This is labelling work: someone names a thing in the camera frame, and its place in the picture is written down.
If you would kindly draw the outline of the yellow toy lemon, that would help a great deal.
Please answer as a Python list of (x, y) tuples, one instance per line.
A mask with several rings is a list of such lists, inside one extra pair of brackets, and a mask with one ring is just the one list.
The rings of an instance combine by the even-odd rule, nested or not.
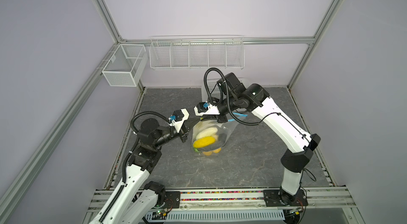
[(205, 155), (205, 156), (210, 156), (210, 155), (213, 155), (213, 154), (218, 154), (221, 150), (222, 150), (221, 148), (217, 148), (217, 149), (215, 149), (215, 150), (210, 150), (210, 151), (207, 151), (207, 152), (202, 152), (202, 154)]

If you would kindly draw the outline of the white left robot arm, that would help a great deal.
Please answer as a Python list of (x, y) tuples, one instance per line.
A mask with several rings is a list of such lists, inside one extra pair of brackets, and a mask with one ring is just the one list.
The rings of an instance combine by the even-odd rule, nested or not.
[(189, 127), (186, 109), (173, 112), (170, 117), (145, 111), (135, 115), (130, 127), (138, 141), (126, 155), (122, 165), (122, 180), (91, 220), (93, 224), (137, 224), (154, 207), (165, 201), (165, 187), (149, 182), (140, 196), (136, 193), (160, 160), (161, 147), (176, 138), (186, 141)]

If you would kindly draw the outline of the white perforated plastic basket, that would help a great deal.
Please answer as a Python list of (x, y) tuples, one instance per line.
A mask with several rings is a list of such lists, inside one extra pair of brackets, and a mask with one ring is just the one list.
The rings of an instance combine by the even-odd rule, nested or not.
[[(250, 81), (247, 78), (238, 78), (238, 80), (247, 88), (249, 86)], [(213, 98), (220, 98), (220, 90), (217, 86), (217, 81), (218, 79), (209, 79), (207, 81), (208, 89), (209, 92), (211, 93), (211, 96)], [(201, 97), (202, 97), (202, 102), (207, 102), (208, 101), (208, 94), (205, 89), (204, 83), (201, 85)]]

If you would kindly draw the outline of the beige toy potato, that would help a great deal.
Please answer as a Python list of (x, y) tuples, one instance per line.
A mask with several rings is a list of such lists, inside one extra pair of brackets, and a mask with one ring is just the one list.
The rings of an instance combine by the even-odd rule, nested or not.
[(197, 123), (194, 127), (194, 129), (197, 129), (199, 131), (205, 130), (207, 128), (216, 126), (218, 123), (216, 120), (207, 120), (207, 121), (200, 121)]

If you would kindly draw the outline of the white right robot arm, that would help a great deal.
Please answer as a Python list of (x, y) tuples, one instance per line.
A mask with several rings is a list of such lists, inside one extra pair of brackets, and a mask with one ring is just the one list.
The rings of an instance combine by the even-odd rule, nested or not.
[(230, 115), (245, 126), (264, 123), (285, 143), (287, 150), (280, 160), (284, 176), (278, 196), (284, 206), (297, 202), (303, 172), (321, 138), (298, 126), (259, 84), (245, 87), (234, 73), (225, 75), (215, 67), (205, 71), (203, 84), (208, 99), (195, 107), (197, 116), (215, 117), (223, 123)]

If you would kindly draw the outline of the white toy cucumber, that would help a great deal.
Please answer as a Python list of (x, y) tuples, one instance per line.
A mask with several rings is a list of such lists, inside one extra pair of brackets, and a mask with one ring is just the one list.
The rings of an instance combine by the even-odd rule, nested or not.
[(217, 134), (217, 132), (218, 132), (218, 128), (217, 128), (217, 127), (210, 127), (210, 128), (207, 128), (207, 129), (205, 129), (205, 130), (199, 132), (199, 133), (196, 135), (196, 139), (198, 140), (198, 139), (201, 139), (201, 138), (213, 136), (213, 135)]

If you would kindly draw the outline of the clear zip top bag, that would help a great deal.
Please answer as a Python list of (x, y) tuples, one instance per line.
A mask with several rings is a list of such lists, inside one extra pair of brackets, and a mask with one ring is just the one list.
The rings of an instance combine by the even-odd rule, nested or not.
[(229, 114), (225, 123), (217, 120), (200, 121), (193, 127), (192, 150), (200, 155), (218, 154), (239, 124)]

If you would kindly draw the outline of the black toy avocado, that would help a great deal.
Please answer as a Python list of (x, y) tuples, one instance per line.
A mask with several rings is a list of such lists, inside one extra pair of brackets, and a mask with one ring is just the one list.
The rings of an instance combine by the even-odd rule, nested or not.
[(218, 142), (221, 146), (225, 145), (227, 142), (227, 134), (220, 134), (218, 136)]

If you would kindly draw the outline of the yellow toy corn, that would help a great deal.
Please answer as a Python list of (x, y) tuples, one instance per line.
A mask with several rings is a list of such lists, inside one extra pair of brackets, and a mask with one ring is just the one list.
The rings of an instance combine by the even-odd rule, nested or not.
[(209, 145), (212, 145), (215, 142), (216, 142), (215, 137), (207, 136), (207, 137), (197, 139), (196, 141), (193, 142), (192, 146), (194, 148), (197, 148), (197, 149), (198, 148), (204, 148), (204, 147), (207, 147)]

